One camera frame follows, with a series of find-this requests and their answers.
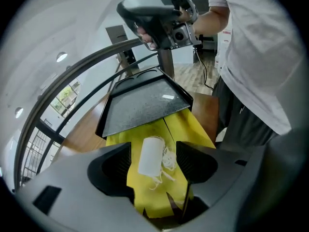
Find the person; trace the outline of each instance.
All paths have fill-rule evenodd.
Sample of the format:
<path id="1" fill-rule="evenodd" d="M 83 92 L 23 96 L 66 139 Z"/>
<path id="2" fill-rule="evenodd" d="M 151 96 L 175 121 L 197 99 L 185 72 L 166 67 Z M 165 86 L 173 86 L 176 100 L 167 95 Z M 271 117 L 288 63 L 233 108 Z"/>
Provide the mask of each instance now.
<path id="1" fill-rule="evenodd" d="M 227 127 L 221 148 L 239 151 L 264 145 L 291 129 L 276 93 L 306 57 L 299 36 L 276 0 L 209 0 L 209 7 L 193 24 L 196 34 L 222 31 L 230 13 L 233 28 L 212 93 L 219 97 L 217 133 Z M 188 12 L 182 13 L 180 21 L 187 20 Z M 152 42 L 143 28 L 138 33 Z"/>

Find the hand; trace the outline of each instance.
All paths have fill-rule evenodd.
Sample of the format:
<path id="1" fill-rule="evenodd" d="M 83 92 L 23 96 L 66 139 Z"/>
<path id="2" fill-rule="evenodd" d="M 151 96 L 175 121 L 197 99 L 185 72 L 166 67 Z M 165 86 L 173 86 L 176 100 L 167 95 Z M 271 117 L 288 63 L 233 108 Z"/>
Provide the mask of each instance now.
<path id="1" fill-rule="evenodd" d="M 190 14 L 189 14 L 186 10 L 184 10 L 182 7 L 180 7 L 180 11 L 181 11 L 182 15 L 179 17 L 179 21 L 180 21 L 180 22 L 186 22 L 186 21 L 188 21 L 188 20 L 190 19 L 190 17 L 191 17 Z M 142 27 L 138 27 L 138 28 L 137 28 L 137 33 L 138 33 L 139 35 L 141 35 L 141 38 L 142 38 L 142 40 L 143 40 L 145 43 L 151 43 L 150 46 L 149 46 L 150 48 L 153 48 L 153 49 L 156 48 L 156 45 L 155 45 L 155 43 L 153 42 L 151 36 L 150 36 L 149 34 L 147 34 L 147 32 L 145 31 L 145 29 L 143 29 Z"/>

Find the white paper roll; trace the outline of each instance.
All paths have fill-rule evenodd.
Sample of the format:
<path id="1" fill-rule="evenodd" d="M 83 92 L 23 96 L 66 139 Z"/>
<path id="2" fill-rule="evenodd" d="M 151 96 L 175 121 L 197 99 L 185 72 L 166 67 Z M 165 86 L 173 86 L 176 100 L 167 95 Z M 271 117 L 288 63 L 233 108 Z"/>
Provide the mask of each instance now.
<path id="1" fill-rule="evenodd" d="M 163 140 L 154 137 L 144 139 L 140 153 L 139 174 L 150 177 L 160 175 L 163 149 Z"/>

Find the white t-shirt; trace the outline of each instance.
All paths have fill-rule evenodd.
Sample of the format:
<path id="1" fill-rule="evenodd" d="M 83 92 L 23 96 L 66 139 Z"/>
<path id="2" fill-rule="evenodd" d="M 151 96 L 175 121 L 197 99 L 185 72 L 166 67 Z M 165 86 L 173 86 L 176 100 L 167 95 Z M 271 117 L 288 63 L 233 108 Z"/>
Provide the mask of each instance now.
<path id="1" fill-rule="evenodd" d="M 232 39 L 221 77 L 236 97 L 277 134 L 291 129 L 276 93 L 305 51 L 297 29 L 276 0 L 209 0 L 229 7 Z"/>

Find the yellow paper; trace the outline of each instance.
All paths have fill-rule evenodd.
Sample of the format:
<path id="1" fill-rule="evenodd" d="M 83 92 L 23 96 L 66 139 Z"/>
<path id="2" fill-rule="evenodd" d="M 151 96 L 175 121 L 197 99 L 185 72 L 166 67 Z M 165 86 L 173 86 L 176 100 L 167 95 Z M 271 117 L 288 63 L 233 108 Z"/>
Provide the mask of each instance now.
<path id="1" fill-rule="evenodd" d="M 127 185 L 134 189 L 134 206 L 141 214 L 145 209 L 149 218 L 162 218 L 174 215 L 166 193 L 171 195 L 180 209 L 183 209 L 188 183 L 177 165 L 174 171 L 164 168 L 166 173 L 176 179 L 175 181 L 162 175 L 163 183 L 155 190 L 150 190 L 155 187 L 154 180 L 139 174 L 138 165 L 143 140 L 152 136 L 163 138 L 169 150 L 173 152 L 176 152 L 176 141 L 187 141 L 213 148 L 214 145 L 188 109 L 107 138 L 106 146 L 131 142 L 131 166 L 127 174 Z"/>

